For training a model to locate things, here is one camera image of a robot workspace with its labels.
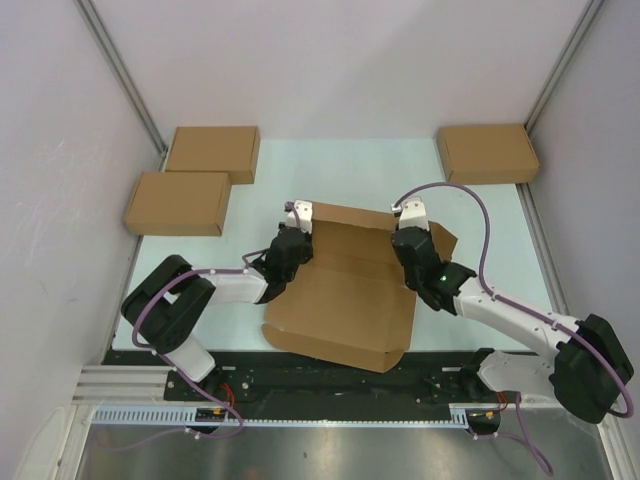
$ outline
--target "red wire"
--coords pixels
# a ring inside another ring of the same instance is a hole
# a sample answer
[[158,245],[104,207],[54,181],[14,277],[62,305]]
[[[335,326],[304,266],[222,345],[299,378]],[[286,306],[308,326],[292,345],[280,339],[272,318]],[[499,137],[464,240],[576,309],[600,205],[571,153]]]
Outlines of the red wire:
[[507,407],[509,406],[509,399],[507,398],[507,396],[502,393],[502,392],[498,392],[498,401],[502,404],[504,403],[504,407],[500,407],[500,411],[504,412]]
[[236,396],[233,394],[233,390],[231,390],[228,383],[223,383],[220,387],[227,392],[227,402],[231,400],[230,405],[233,407],[236,404]]

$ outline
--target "white wall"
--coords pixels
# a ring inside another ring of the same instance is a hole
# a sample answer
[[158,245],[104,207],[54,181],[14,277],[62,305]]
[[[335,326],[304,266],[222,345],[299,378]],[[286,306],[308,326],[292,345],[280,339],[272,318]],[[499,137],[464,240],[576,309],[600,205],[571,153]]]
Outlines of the white wall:
[[[640,371],[640,2],[610,0],[533,136],[534,194],[574,315],[614,325]],[[640,380],[631,381],[640,406]],[[640,415],[631,420],[640,439]]]
[[158,158],[71,0],[0,6],[0,477],[106,338]]
[[166,140],[523,122],[587,0],[97,0]]

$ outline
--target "brown cardboard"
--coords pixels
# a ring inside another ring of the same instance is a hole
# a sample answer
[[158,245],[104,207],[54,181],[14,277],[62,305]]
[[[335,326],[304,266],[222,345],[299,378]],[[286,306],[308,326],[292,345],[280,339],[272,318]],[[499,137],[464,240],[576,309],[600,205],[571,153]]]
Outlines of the brown cardboard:
[[226,173],[144,172],[124,222],[136,235],[219,237],[230,194]]
[[178,127],[167,172],[226,172],[232,185],[253,183],[258,127]]
[[527,183],[540,168],[520,124],[443,127],[437,145],[445,178],[450,182]]
[[[314,258],[267,304],[267,341],[375,372],[398,363],[411,342],[416,294],[391,247],[396,223],[391,214],[314,202]],[[451,258],[456,238],[431,228],[441,258]]]

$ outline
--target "light blue floor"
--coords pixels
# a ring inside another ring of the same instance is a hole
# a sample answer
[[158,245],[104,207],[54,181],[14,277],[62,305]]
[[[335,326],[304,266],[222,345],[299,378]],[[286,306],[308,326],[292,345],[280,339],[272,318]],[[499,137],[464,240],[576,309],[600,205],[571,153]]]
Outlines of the light blue floor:
[[[435,144],[421,140],[265,140],[256,183],[234,186],[222,237],[145,237],[131,280],[138,285],[165,257],[178,253],[199,267],[238,267],[240,256],[269,246],[286,200],[306,199],[389,211],[414,186],[443,180]],[[540,266],[514,185],[474,187],[491,217],[487,276],[498,288],[550,308]],[[484,224],[473,199],[442,188],[422,194],[430,218],[459,238],[454,261],[477,270]],[[209,307],[195,332],[208,349],[273,350],[260,331],[264,306]],[[116,350],[133,349],[121,319]],[[475,350],[522,345],[478,322],[433,312],[418,301],[412,351]]]

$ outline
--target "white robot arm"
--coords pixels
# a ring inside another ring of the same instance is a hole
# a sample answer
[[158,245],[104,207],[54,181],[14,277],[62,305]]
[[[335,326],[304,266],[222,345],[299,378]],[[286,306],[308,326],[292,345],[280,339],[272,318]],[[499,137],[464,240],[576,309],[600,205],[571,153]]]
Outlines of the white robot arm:
[[[313,205],[297,200],[268,249],[241,269],[194,269],[180,255],[167,257],[125,299],[121,312],[134,327],[133,343],[164,355],[194,382],[203,380],[215,360],[191,334],[202,311],[216,303],[267,303],[313,257]],[[166,294],[177,295],[170,302]],[[148,343],[140,342],[138,334]]]
[[590,315],[583,321],[540,310],[501,292],[487,283],[482,273],[441,261],[419,197],[409,198],[393,210],[399,219],[392,245],[408,288],[432,309],[480,321],[538,354],[509,355],[481,349],[466,367],[475,374],[470,379],[471,392],[478,389],[474,380],[479,379],[495,392],[556,398],[590,423],[599,423],[612,412],[621,390],[619,383],[626,385],[633,367],[605,319]]

